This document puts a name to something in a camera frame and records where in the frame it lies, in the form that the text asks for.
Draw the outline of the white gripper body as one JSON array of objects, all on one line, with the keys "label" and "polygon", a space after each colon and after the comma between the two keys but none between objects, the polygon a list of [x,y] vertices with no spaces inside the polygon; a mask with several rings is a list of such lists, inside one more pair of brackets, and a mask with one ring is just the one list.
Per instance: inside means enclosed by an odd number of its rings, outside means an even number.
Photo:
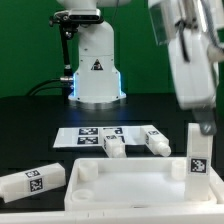
[{"label": "white gripper body", "polygon": [[183,57],[180,36],[168,44],[170,67],[178,103],[182,109],[214,107],[216,84],[207,57],[209,40],[203,34],[183,32],[186,53]]}]

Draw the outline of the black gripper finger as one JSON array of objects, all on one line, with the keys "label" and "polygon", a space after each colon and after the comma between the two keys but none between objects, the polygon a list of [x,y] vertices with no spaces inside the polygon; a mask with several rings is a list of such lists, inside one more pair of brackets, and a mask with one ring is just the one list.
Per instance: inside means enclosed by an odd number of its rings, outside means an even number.
[{"label": "black gripper finger", "polygon": [[193,110],[196,122],[199,124],[203,135],[215,135],[217,132],[213,110],[209,107]]}]

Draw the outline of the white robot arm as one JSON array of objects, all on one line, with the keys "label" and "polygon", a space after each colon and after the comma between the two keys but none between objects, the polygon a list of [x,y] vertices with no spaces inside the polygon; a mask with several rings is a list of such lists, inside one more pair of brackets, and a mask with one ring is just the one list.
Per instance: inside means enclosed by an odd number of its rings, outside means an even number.
[{"label": "white robot arm", "polygon": [[[102,7],[125,5],[131,0],[57,0],[64,9],[53,18],[66,37],[79,35],[78,68],[72,74],[69,99],[87,106],[121,101],[121,73],[115,66],[115,36],[101,15]],[[158,42],[168,56],[179,106],[191,110],[204,135],[216,133],[213,117],[218,74],[214,64],[224,59],[217,29],[224,19],[221,0],[147,0],[149,10],[161,13],[155,28],[163,28]]]}]

